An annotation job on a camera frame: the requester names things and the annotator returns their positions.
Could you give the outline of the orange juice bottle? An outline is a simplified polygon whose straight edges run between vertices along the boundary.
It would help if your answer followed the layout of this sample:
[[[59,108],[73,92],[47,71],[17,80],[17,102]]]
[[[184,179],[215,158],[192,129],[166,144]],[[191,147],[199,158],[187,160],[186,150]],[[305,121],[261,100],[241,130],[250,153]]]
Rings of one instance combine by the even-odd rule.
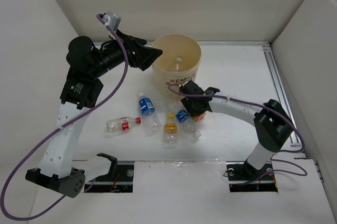
[[[206,115],[206,112],[204,112],[204,113],[202,113],[202,114],[196,116],[196,117],[194,118],[194,121],[200,121],[200,120],[202,120],[202,119],[205,117],[205,115]]]

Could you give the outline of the small blue label bottle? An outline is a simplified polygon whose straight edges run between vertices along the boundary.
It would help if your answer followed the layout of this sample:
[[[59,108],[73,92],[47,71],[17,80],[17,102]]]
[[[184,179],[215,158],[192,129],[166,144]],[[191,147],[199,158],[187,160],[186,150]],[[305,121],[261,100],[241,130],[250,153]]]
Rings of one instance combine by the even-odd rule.
[[[189,139],[192,142],[198,141],[201,133],[196,122],[188,114],[184,106],[177,101],[170,99],[166,103],[166,108],[169,113],[174,114],[174,117],[176,118],[178,124],[182,128],[183,132],[189,136]]]

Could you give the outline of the clear plastic bottle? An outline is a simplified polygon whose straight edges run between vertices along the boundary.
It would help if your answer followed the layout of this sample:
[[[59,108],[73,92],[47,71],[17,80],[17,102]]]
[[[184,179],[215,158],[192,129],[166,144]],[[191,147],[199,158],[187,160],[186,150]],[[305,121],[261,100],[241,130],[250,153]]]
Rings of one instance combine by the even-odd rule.
[[[171,72],[179,73],[182,71],[182,58],[177,57],[173,63],[173,66],[171,68]]]

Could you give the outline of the beige capybara paper bin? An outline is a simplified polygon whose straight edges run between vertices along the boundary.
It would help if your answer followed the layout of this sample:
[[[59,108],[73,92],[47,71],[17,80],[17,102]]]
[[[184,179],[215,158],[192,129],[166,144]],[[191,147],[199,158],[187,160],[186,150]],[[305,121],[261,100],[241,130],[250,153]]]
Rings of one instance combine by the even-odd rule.
[[[152,47],[163,51],[152,65],[157,90],[167,97],[178,98],[168,86],[196,79],[202,59],[199,44],[187,35],[168,34],[155,40]]]

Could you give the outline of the yellow cap orange label bottle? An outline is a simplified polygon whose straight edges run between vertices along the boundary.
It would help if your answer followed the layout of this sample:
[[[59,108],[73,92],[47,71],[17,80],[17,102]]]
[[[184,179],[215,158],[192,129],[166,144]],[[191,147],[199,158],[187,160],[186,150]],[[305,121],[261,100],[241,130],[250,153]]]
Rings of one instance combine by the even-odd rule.
[[[176,148],[178,145],[178,130],[173,113],[166,115],[163,131],[163,144],[165,147]]]

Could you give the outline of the large blue label bottle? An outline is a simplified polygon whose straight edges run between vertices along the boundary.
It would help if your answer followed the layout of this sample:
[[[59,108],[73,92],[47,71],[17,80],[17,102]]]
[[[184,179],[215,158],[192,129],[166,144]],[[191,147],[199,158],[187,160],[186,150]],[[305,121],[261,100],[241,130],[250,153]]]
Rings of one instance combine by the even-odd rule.
[[[146,130],[148,131],[148,134],[151,135],[158,132],[161,128],[161,123],[152,101],[144,93],[139,93],[138,105],[142,116],[142,121]]]

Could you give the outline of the red label cola bottle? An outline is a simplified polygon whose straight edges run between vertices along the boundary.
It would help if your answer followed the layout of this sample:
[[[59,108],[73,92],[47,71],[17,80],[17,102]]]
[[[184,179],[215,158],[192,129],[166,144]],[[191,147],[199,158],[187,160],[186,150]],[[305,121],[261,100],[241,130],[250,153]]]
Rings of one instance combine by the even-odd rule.
[[[120,117],[117,119],[108,120],[106,122],[106,127],[108,132],[110,133],[117,133],[117,132],[123,132],[128,131],[134,126],[138,126],[141,124],[141,118],[136,117]]]

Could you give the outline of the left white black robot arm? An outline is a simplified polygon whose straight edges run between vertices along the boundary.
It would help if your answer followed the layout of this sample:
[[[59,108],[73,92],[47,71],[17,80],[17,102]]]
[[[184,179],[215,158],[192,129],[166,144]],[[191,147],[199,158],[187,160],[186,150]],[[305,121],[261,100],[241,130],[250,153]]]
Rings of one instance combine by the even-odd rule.
[[[103,89],[100,77],[124,62],[145,71],[163,53],[161,49],[148,47],[144,39],[120,31],[117,35],[123,49],[116,40],[109,40],[98,49],[87,36],[79,36],[69,43],[66,61],[70,68],[60,96],[58,132],[37,167],[27,171],[26,180],[74,198],[88,181],[100,176],[106,180],[116,177],[117,159],[108,154],[97,154],[84,168],[72,166],[88,112],[95,107]]]

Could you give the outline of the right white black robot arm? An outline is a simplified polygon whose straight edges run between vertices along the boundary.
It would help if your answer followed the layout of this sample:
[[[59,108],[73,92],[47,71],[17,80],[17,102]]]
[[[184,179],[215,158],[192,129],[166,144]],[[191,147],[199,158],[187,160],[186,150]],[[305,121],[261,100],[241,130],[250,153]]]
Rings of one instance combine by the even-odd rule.
[[[192,118],[208,111],[234,117],[255,128],[258,143],[242,164],[227,169],[230,179],[247,182],[270,172],[266,163],[281,150],[293,132],[292,122],[278,101],[270,99],[261,105],[225,97],[220,95],[219,89],[203,90],[192,80],[180,86],[179,91],[184,95],[181,103]]]

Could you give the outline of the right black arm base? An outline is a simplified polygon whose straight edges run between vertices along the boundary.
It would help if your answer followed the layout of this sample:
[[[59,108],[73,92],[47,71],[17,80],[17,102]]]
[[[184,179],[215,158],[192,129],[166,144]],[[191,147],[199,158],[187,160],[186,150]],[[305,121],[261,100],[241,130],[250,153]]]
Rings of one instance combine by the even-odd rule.
[[[268,161],[261,170],[246,171],[244,162],[227,162],[223,176],[228,178],[230,192],[278,192],[273,174],[260,176],[273,168]]]

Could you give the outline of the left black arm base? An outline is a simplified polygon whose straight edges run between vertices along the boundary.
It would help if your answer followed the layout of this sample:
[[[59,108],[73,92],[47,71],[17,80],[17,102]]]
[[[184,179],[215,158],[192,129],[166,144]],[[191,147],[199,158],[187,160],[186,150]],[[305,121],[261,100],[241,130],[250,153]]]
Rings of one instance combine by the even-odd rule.
[[[89,181],[85,184],[87,193],[132,193],[134,178],[134,163],[119,162],[113,177],[103,175],[95,178],[94,184]]]

